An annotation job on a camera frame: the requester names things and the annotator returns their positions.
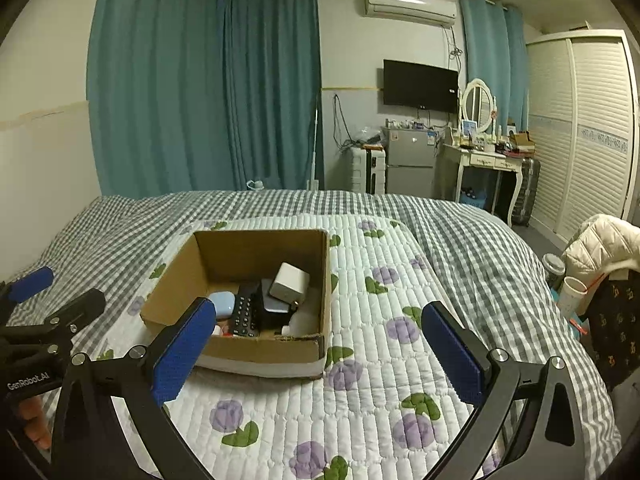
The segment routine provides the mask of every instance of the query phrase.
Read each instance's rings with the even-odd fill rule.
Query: gray checkered bedsheet
[[[515,358],[545,362],[564,356],[578,393],[586,448],[586,477],[596,478],[620,450],[609,397],[595,366],[571,338],[553,307],[535,254],[505,224],[452,202],[409,196],[371,196],[342,191],[183,192],[131,200],[93,202],[60,232],[33,268],[48,265],[52,287],[29,300],[12,324],[41,322],[91,287],[105,293],[107,309],[76,338],[76,349],[96,351],[165,245],[195,219],[254,216],[370,214],[395,218],[424,248],[460,319],[489,347]],[[49,395],[46,409],[57,396]],[[508,434],[516,423],[513,410]]]

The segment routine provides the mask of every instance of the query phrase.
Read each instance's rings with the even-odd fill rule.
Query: teal curtain
[[[301,189],[309,178],[320,88],[317,2],[226,0],[232,160],[244,178],[269,188]]]
[[[468,80],[480,78],[491,89],[504,132],[509,117],[519,130],[526,128],[529,67],[521,12],[486,0],[460,0],[460,7]]]
[[[98,0],[87,97],[102,192],[245,189],[259,178],[303,187],[319,89],[309,1]],[[261,34],[243,21],[260,13]]]

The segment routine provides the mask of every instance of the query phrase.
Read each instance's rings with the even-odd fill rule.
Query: wall
[[[365,126],[379,128],[386,117],[411,119],[416,110],[382,104],[383,59],[396,59],[457,69],[449,61],[443,28],[365,15],[364,0],[318,0],[322,65],[322,126],[324,135],[324,180],[328,189],[348,188],[348,156],[340,156],[333,138],[332,99],[340,96],[342,110],[352,137],[361,137]],[[456,43],[464,50],[462,19],[454,26]],[[460,85],[466,84],[462,57]],[[334,90],[334,88],[357,88]],[[444,124],[447,115],[431,113],[435,124]]]
[[[87,102],[0,123],[0,280],[98,196]]]
[[[0,45],[0,121],[86,99],[96,0],[30,0]]]

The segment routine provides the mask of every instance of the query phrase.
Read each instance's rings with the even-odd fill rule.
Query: human hand
[[[33,440],[40,449],[49,449],[51,447],[51,433],[42,411],[40,397],[32,397],[21,402],[18,405],[18,413],[27,421],[27,425],[24,427],[26,436]]]

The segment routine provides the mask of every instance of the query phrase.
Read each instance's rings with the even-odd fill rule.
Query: suitcase
[[[540,177],[540,161],[535,158],[522,159],[522,186],[513,207],[511,223],[516,225],[529,225],[533,203],[536,199],[536,189]],[[505,222],[509,212],[509,204],[516,187],[516,174],[512,171],[502,174],[502,184],[495,204],[495,212]]]

